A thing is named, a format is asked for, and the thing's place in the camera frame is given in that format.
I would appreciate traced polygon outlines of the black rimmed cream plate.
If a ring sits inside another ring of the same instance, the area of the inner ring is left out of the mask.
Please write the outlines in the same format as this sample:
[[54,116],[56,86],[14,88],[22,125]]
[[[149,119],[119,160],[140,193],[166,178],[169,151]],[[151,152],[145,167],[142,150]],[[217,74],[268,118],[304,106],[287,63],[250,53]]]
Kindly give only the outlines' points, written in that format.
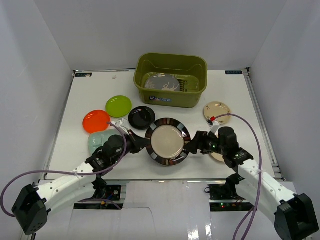
[[174,118],[160,118],[152,123],[145,133],[149,140],[146,146],[149,156],[163,166],[175,166],[189,155],[184,146],[191,141],[186,126]]

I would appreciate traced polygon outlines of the grey deer pattern plate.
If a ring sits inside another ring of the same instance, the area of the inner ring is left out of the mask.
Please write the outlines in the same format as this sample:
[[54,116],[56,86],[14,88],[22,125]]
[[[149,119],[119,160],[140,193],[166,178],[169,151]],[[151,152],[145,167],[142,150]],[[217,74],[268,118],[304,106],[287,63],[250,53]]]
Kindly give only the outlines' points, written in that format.
[[181,90],[181,85],[175,76],[165,73],[157,73],[150,76],[146,80],[144,88],[161,91],[179,92]]

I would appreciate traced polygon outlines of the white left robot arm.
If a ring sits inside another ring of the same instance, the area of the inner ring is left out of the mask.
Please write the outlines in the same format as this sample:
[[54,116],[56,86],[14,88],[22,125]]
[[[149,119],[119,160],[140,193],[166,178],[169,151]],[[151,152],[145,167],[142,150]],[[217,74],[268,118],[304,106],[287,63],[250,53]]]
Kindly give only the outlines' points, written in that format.
[[48,218],[84,199],[99,200],[105,196],[102,176],[109,173],[127,154],[137,154],[150,140],[131,130],[124,135],[112,135],[74,171],[39,185],[25,186],[19,193],[12,212],[25,235],[40,230]]

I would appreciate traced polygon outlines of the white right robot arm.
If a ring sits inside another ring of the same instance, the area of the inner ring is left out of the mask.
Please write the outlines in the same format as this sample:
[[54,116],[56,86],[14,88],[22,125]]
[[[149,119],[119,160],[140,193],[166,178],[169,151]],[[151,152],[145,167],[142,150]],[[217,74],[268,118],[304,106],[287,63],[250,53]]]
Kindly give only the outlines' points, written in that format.
[[226,195],[236,200],[244,198],[263,213],[274,225],[282,240],[303,240],[319,231],[312,200],[306,194],[296,194],[259,169],[253,156],[239,146],[231,127],[222,127],[215,135],[198,131],[184,149],[192,154],[217,153],[234,174],[228,177]]

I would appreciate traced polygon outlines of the olive green plastic bin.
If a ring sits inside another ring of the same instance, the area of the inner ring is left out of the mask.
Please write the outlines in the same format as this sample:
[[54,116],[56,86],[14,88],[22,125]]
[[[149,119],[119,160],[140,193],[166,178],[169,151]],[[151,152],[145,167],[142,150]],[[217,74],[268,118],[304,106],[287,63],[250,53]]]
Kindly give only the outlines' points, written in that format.
[[[175,77],[178,84],[169,81],[160,89],[145,87],[150,77],[164,74]],[[207,63],[193,55],[146,53],[138,59],[133,82],[145,104],[193,108],[207,88]]]

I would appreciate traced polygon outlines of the small black plate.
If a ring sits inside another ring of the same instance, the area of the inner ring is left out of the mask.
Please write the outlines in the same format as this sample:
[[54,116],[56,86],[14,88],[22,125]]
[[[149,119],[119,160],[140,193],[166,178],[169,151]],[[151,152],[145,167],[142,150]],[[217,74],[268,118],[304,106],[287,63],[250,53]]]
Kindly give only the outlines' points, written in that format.
[[147,106],[135,107],[128,115],[129,124],[136,130],[147,130],[155,120],[155,112]]

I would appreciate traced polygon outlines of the cream plate with black mark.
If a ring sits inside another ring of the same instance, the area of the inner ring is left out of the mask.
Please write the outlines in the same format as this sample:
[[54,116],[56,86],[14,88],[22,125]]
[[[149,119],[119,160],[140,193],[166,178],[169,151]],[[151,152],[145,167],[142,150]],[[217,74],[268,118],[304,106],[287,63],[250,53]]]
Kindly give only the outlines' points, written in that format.
[[225,160],[223,159],[223,156],[221,154],[212,152],[209,154],[214,160],[218,161],[218,162],[224,162]]

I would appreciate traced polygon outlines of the cream floral plate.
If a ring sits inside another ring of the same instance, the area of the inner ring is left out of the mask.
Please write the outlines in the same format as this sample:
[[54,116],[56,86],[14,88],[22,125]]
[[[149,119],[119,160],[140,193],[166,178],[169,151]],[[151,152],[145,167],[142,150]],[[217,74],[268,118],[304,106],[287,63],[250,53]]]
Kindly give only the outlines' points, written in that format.
[[211,117],[217,117],[223,114],[230,114],[230,113],[231,113],[230,108],[223,102],[219,102],[219,101],[209,102],[203,108],[203,114],[207,120],[210,120]]

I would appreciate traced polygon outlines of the lime green plate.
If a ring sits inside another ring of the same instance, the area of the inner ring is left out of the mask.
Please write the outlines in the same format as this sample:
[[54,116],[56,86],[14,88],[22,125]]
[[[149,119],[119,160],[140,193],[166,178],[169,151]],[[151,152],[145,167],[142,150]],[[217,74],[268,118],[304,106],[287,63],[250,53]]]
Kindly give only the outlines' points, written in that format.
[[113,96],[105,105],[105,111],[113,118],[122,118],[126,116],[131,109],[132,102],[124,95]]

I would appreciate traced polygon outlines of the pale green rectangular dish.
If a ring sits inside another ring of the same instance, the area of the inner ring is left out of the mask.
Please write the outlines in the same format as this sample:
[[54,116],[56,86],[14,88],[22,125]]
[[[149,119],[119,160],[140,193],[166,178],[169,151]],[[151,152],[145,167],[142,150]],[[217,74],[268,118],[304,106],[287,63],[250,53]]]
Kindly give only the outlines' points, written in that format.
[[89,154],[92,155],[99,147],[103,146],[105,142],[107,142],[109,138],[113,135],[121,136],[119,131],[116,129],[109,129],[90,134],[88,138]]

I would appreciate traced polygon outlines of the orange plate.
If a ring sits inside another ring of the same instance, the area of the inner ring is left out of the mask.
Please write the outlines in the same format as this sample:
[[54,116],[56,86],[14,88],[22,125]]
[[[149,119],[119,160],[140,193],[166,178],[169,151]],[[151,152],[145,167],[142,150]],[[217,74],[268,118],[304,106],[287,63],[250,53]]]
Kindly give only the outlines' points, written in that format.
[[109,127],[108,122],[110,120],[110,116],[106,111],[97,109],[89,112],[83,118],[82,126],[87,133],[93,134],[105,131]]

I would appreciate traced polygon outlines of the right corner label sticker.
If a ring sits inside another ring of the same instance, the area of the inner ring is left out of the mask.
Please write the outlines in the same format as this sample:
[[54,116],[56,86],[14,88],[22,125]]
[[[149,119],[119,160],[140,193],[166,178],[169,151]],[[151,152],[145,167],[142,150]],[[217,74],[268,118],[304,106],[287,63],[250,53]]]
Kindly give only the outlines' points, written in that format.
[[243,72],[241,70],[225,70],[226,75],[242,75]]

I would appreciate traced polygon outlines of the corner label sticker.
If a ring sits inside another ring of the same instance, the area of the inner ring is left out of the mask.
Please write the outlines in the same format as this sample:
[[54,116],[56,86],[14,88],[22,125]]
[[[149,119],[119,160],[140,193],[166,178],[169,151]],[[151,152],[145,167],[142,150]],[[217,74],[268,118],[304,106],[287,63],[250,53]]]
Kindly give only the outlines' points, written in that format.
[[87,77],[91,77],[92,73],[91,72],[77,72],[74,77],[75,78],[87,78]]
[[225,70],[226,75],[242,75],[243,72],[241,70]]

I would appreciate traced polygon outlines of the left corner label sticker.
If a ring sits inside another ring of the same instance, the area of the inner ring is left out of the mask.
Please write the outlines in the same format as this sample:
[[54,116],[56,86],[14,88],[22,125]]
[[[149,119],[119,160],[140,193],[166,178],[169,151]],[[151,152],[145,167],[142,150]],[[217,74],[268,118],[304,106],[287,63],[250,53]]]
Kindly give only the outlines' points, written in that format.
[[77,72],[74,77],[75,78],[87,78],[87,77],[91,77],[92,73],[91,72]]

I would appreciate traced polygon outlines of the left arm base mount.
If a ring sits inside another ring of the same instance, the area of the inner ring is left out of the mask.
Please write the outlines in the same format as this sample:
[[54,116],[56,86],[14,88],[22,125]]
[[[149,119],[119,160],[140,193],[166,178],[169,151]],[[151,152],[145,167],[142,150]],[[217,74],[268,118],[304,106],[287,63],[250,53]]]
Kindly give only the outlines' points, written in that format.
[[99,187],[93,195],[94,199],[119,201],[121,199],[121,185],[104,185]]

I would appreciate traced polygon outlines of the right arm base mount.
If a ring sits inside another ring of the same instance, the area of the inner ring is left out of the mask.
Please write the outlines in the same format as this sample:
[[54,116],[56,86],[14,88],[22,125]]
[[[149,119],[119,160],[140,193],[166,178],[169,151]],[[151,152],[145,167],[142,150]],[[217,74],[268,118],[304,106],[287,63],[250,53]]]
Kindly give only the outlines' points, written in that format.
[[246,212],[254,207],[227,184],[209,184],[204,192],[209,195],[211,212]]

